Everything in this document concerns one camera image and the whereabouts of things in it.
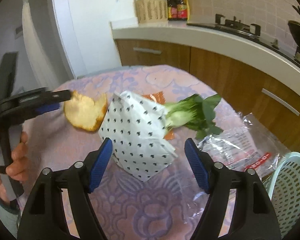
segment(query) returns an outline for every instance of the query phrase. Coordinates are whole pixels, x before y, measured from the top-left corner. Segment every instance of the orange wrapper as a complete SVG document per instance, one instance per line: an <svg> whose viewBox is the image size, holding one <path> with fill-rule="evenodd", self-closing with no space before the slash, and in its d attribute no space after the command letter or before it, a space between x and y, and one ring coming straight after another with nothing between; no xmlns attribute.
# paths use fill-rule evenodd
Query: orange wrapper
<svg viewBox="0 0 300 240"><path fill-rule="evenodd" d="M148 98L156 103L159 103L161 105L164 105L165 102L166 102L166 99L164 98L163 96L163 92L160 91L158 93L154 93L154 94L149 94L149 95L142 95L144 98ZM169 131L165 136L164 136L164 139L165 140L172 140L174 139L174 134L173 134L173 131Z"/></svg>

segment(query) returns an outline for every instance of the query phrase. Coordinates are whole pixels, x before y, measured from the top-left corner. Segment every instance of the human hand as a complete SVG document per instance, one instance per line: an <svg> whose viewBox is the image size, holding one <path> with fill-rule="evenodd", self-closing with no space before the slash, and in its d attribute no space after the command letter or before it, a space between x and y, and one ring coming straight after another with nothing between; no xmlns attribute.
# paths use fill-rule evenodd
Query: human hand
<svg viewBox="0 0 300 240"><path fill-rule="evenodd" d="M22 132L20 143L11 152L11 158L13 160L13 163L6 168L6 173L14 180L25 181L28 179L28 158L26 157L26 154L28 152L28 146L26 145L27 140L27 133ZM6 189L2 184L1 178L0 198L6 203L10 203L7 197Z"/></svg>

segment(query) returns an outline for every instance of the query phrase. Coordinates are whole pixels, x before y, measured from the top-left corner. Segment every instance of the cabinet handle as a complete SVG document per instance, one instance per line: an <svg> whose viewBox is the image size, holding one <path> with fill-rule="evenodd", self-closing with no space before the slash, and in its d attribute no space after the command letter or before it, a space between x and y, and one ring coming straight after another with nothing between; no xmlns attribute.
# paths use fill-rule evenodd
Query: cabinet handle
<svg viewBox="0 0 300 240"><path fill-rule="evenodd" d="M136 47L134 47L133 50L137 52L145 52L145 53L151 53L156 55L160 55L162 53L161 50L144 49L144 48L136 48Z"/></svg>
<svg viewBox="0 0 300 240"><path fill-rule="evenodd" d="M294 109L292 106L290 106L286 101L283 101L281 98L277 97L275 94L271 93L270 91L266 90L266 89L262 89L262 92L268 96L270 96L271 98L273 98L274 100L276 100L277 102L279 102L280 104L282 104L283 106L285 106L286 108L288 108L291 112L293 112L294 114L296 114L297 116L300 115L300 113Z"/></svg>

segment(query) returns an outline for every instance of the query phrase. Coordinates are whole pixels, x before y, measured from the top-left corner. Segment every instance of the blue gripper pad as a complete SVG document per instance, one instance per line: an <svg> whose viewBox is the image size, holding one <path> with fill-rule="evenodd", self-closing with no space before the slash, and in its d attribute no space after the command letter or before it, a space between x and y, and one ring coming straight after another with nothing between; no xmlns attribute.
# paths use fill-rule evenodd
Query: blue gripper pad
<svg viewBox="0 0 300 240"><path fill-rule="evenodd" d="M209 173L198 155L199 149L191 138L188 138L185 142L185 153L198 186L209 193Z"/></svg>
<svg viewBox="0 0 300 240"><path fill-rule="evenodd" d="M37 114L44 114L44 113L47 113L47 112L58 110L59 108L60 108L60 104L59 103L54 103L54 104L50 104L50 105L40 106L35 111L37 112Z"/></svg>
<svg viewBox="0 0 300 240"><path fill-rule="evenodd" d="M105 173L106 167L112 155L112 141L109 138L106 138L100 146L99 150L97 150L96 152L98 152L97 158L90 170L88 193L93 192L94 189L99 187L100 185L101 179L103 177L103 174Z"/></svg>

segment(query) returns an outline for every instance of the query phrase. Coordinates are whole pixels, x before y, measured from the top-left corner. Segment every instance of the white paper bag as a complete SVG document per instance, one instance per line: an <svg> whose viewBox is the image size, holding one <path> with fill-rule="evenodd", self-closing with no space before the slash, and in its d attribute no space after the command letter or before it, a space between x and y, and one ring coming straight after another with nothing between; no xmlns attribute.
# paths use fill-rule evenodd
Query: white paper bag
<svg viewBox="0 0 300 240"><path fill-rule="evenodd" d="M101 124L102 140L113 143L113 158L125 171L147 181L162 171L178 156L165 139L164 106L125 91L114 93L108 112Z"/></svg>

